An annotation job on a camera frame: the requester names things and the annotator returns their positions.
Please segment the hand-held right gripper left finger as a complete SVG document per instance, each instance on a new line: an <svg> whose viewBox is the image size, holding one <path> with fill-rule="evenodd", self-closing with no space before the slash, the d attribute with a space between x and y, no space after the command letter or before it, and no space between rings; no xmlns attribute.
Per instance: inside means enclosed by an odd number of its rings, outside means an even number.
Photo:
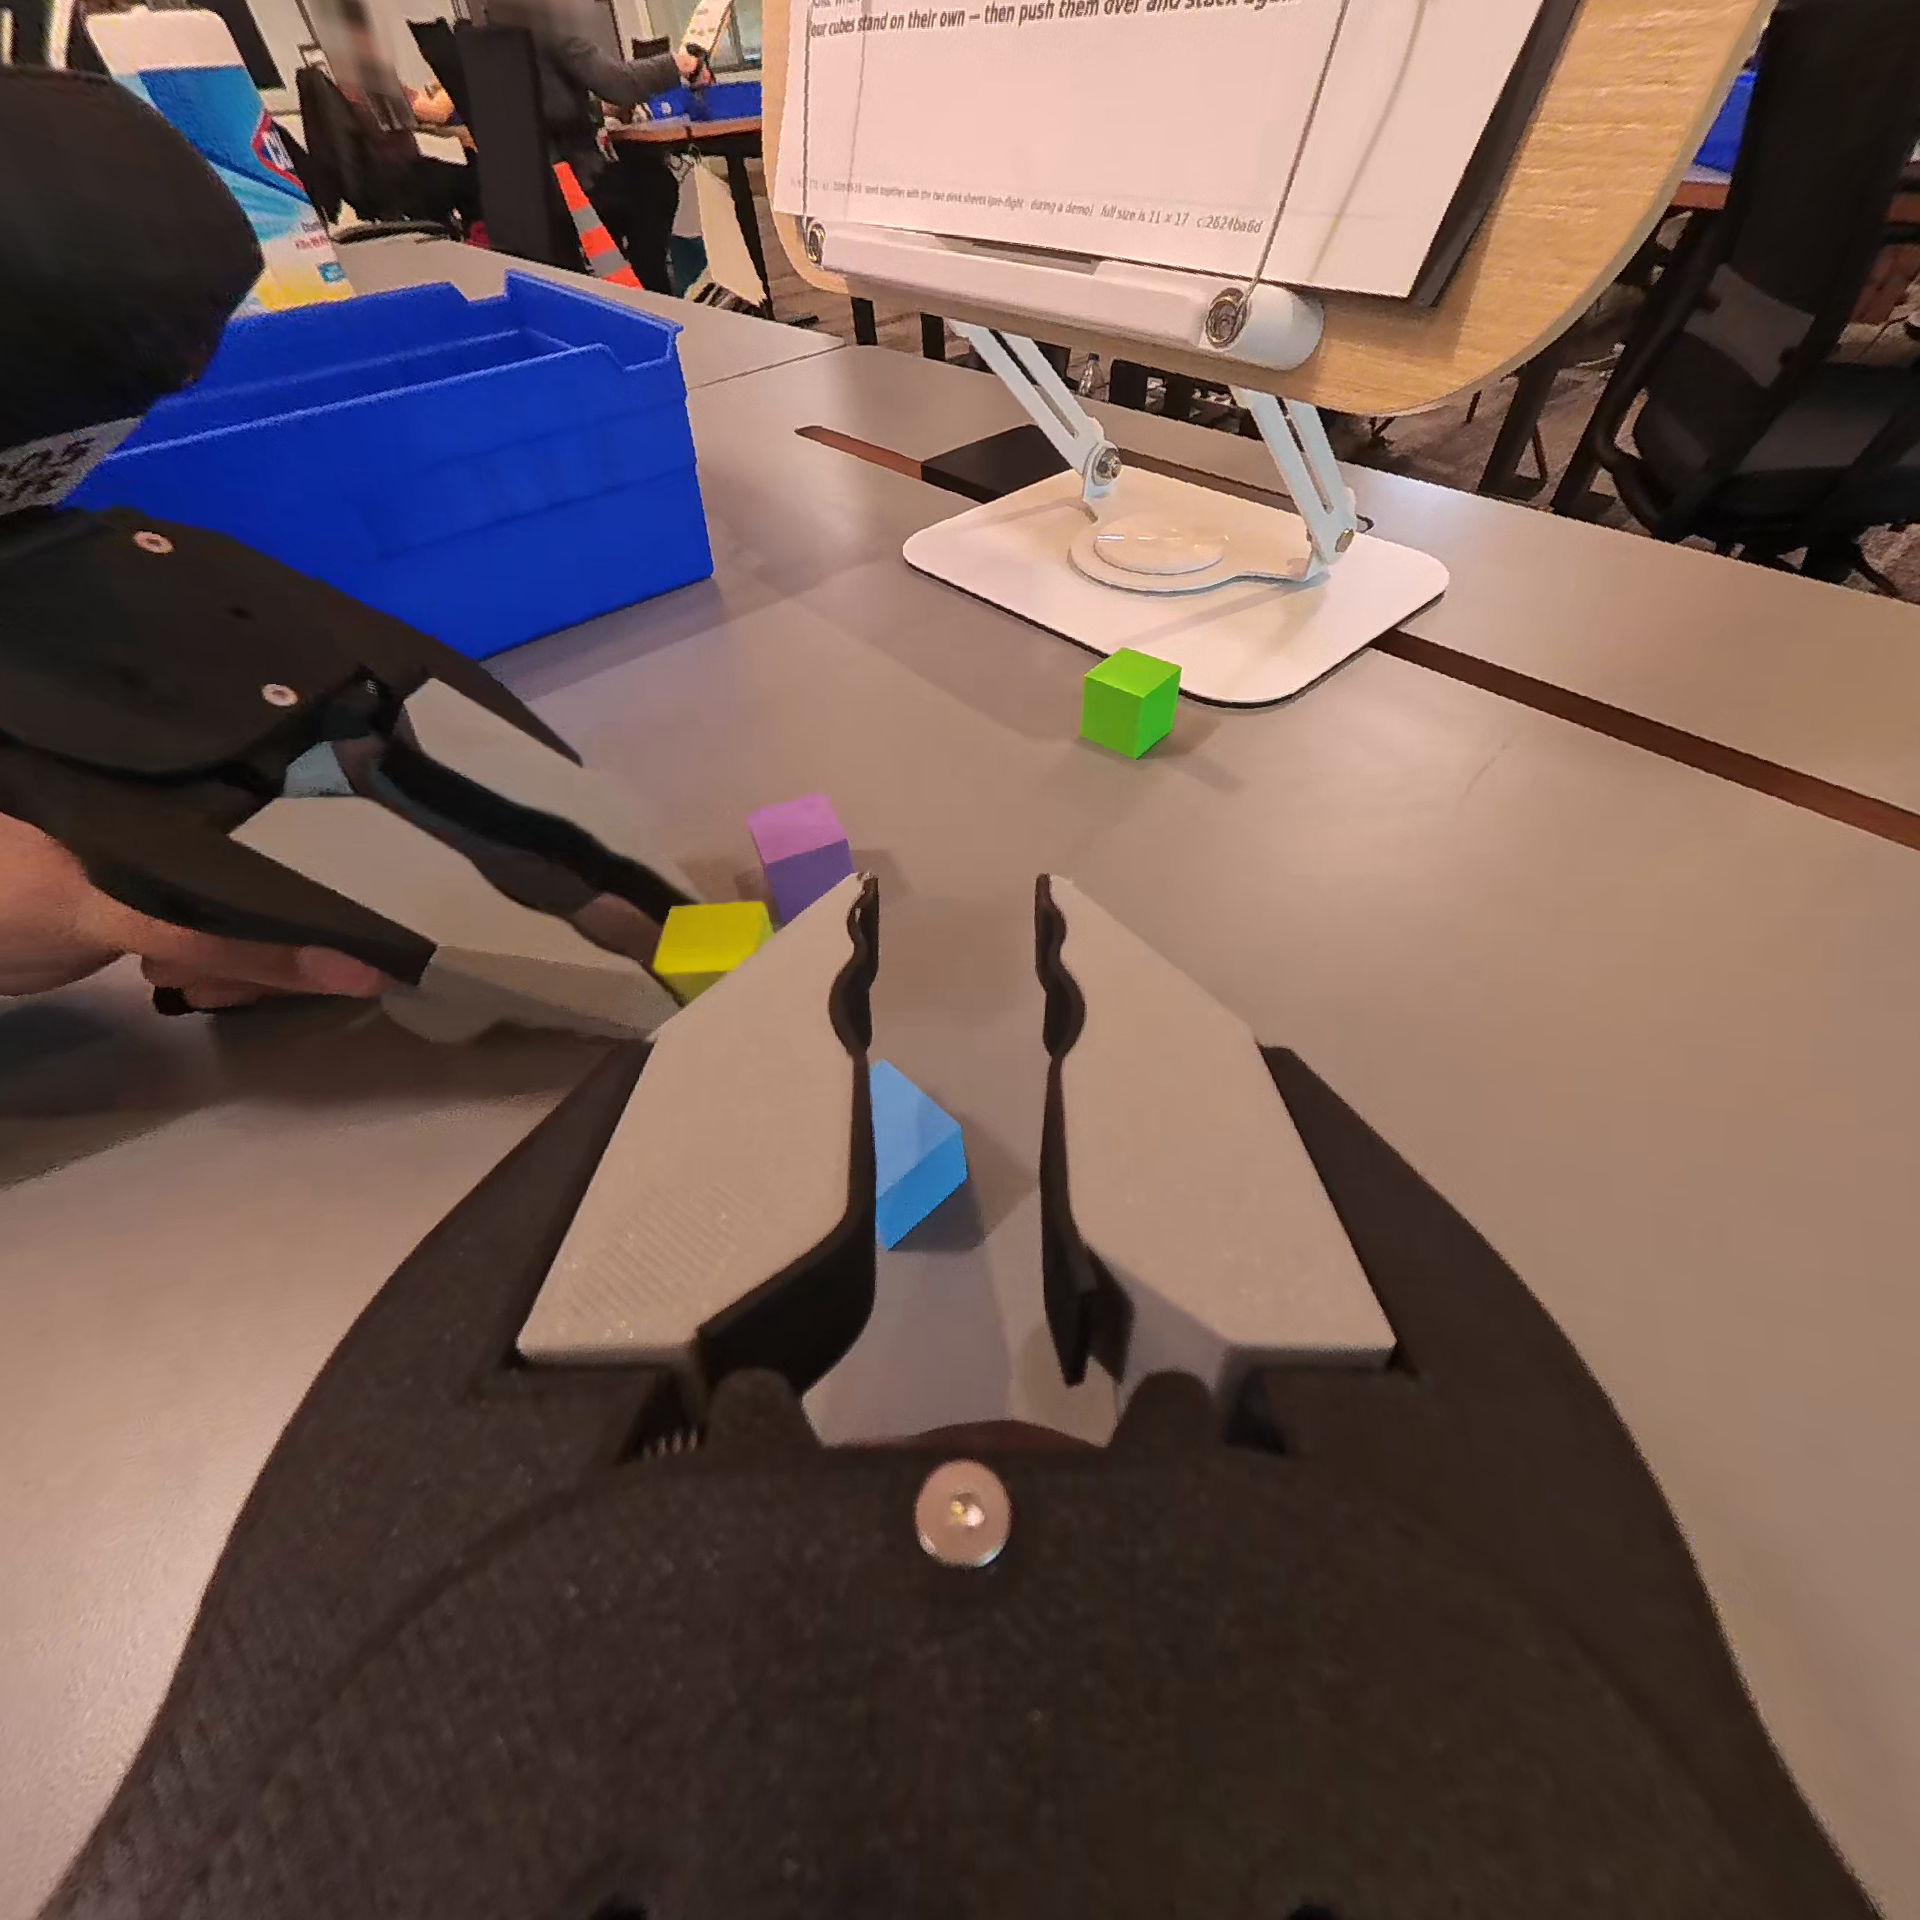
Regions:
<svg viewBox="0 0 1920 1920"><path fill-rule="evenodd" d="M769 1372L804 1393L853 1351L878 1287L878 934L879 886L854 873L655 1031L520 1361L653 1366L686 1396Z"/></svg>

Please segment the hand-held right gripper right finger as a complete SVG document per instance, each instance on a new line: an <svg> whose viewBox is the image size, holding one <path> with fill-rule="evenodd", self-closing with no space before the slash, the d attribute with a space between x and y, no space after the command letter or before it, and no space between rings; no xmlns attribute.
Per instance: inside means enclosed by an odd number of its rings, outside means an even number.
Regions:
<svg viewBox="0 0 1920 1920"><path fill-rule="evenodd" d="M1381 1368L1384 1309L1247 1022L1059 873L1035 882L1035 964L1062 1380Z"/></svg>

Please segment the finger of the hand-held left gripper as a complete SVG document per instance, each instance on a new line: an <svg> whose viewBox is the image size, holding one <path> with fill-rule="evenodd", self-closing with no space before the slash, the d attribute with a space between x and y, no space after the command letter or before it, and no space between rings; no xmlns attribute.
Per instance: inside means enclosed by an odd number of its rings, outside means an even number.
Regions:
<svg viewBox="0 0 1920 1920"><path fill-rule="evenodd" d="M380 997L423 1039L467 1041L499 1024L641 1039L680 1009L641 964L510 900L372 799L275 799L230 838L431 942L421 980Z"/></svg>
<svg viewBox="0 0 1920 1920"><path fill-rule="evenodd" d="M372 799L592 942L651 942L673 908L707 903L623 782L439 678L372 751Z"/></svg>

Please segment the yellow foam cube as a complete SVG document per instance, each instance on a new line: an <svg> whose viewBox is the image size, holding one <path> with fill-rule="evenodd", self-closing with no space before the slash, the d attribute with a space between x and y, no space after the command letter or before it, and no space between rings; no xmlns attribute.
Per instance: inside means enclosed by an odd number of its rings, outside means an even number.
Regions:
<svg viewBox="0 0 1920 1920"><path fill-rule="evenodd" d="M679 1002L689 1002L772 937L775 921L759 897L677 903L660 924L651 972Z"/></svg>

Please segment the blue foam cube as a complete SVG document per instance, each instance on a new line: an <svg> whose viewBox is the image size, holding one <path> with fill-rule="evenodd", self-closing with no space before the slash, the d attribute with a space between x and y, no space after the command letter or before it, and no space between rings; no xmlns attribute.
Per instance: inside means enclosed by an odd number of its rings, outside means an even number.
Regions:
<svg viewBox="0 0 1920 1920"><path fill-rule="evenodd" d="M969 1158L959 1122L884 1061L870 1062L870 1125L875 1234L891 1253L961 1189Z"/></svg>

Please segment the purple foam cube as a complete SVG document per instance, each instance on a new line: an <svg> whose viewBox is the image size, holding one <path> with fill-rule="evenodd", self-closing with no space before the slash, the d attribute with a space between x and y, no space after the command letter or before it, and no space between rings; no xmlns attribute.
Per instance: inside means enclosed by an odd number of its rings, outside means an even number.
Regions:
<svg viewBox="0 0 1920 1920"><path fill-rule="evenodd" d="M824 792L756 807L747 829L780 926L856 873L848 831Z"/></svg>

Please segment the green foam cube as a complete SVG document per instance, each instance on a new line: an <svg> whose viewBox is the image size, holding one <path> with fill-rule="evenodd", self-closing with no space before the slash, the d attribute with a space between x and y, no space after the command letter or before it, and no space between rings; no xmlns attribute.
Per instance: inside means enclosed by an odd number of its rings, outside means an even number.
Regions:
<svg viewBox="0 0 1920 1920"><path fill-rule="evenodd" d="M1181 676L1176 663L1133 647L1100 658L1084 676L1079 738L1137 760L1172 732Z"/></svg>

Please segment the person's left hand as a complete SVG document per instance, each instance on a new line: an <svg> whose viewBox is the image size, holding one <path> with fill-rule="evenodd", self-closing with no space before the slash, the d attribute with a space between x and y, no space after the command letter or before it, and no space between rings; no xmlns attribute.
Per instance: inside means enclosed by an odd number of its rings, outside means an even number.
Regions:
<svg viewBox="0 0 1920 1920"><path fill-rule="evenodd" d="M374 999L390 988L337 950L236 942L139 914L93 886L52 837L4 818L1 993L55 992L125 957L192 1012L275 997Z"/></svg>

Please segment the blue plastic bin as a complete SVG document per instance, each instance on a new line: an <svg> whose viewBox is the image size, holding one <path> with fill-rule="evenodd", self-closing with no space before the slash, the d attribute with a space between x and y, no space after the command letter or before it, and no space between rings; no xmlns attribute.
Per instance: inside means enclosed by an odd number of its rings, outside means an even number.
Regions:
<svg viewBox="0 0 1920 1920"><path fill-rule="evenodd" d="M512 272L236 317L77 488L476 658L711 577L680 325Z"/></svg>

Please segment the wipes canister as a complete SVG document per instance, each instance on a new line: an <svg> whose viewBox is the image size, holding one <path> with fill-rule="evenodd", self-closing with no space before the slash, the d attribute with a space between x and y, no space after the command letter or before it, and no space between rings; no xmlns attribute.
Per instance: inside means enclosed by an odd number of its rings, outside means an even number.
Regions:
<svg viewBox="0 0 1920 1920"><path fill-rule="evenodd" d="M225 22L204 6L91 12L105 70L204 157L244 209L261 272L240 314L351 296L329 231L243 62Z"/></svg>

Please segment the wooden document stand white base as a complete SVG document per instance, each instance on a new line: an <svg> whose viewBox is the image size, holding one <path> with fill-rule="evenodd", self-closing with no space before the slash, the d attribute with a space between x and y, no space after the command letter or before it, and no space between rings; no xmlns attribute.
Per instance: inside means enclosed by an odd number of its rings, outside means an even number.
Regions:
<svg viewBox="0 0 1920 1920"><path fill-rule="evenodd" d="M788 6L760 9L766 162ZM1095 655L1283 703L1433 605L1448 569L1360 525L1325 414L1408 415L1557 342L1667 209L1771 4L1577 4L1499 190L1430 301L776 212L813 285L948 319L1076 473L903 559Z"/></svg>

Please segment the orange traffic cone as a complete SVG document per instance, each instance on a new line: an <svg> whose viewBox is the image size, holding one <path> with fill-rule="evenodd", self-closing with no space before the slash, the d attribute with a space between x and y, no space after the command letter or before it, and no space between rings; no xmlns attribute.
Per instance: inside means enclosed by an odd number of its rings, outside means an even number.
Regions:
<svg viewBox="0 0 1920 1920"><path fill-rule="evenodd" d="M569 162L555 160L551 170L579 234L579 249L588 273L613 285L639 290L639 277L613 237L613 231L601 220Z"/></svg>

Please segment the white printed paper sheet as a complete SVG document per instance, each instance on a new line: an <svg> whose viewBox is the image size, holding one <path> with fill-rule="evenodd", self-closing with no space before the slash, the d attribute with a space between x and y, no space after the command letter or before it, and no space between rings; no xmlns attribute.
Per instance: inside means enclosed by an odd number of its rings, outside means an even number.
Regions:
<svg viewBox="0 0 1920 1920"><path fill-rule="evenodd" d="M1577 4L790 4L775 209L1430 301Z"/></svg>

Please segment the black office chair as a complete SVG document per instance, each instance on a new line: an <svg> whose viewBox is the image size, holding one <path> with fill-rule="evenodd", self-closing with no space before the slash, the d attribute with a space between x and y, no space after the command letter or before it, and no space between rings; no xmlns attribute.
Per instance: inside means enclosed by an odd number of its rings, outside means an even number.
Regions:
<svg viewBox="0 0 1920 1920"><path fill-rule="evenodd" d="M1551 510L1606 473L1662 542L1896 593L1863 538L1918 513L1916 364L1838 357L1916 146L1918 4L1777 4L1726 200L1654 280Z"/></svg>

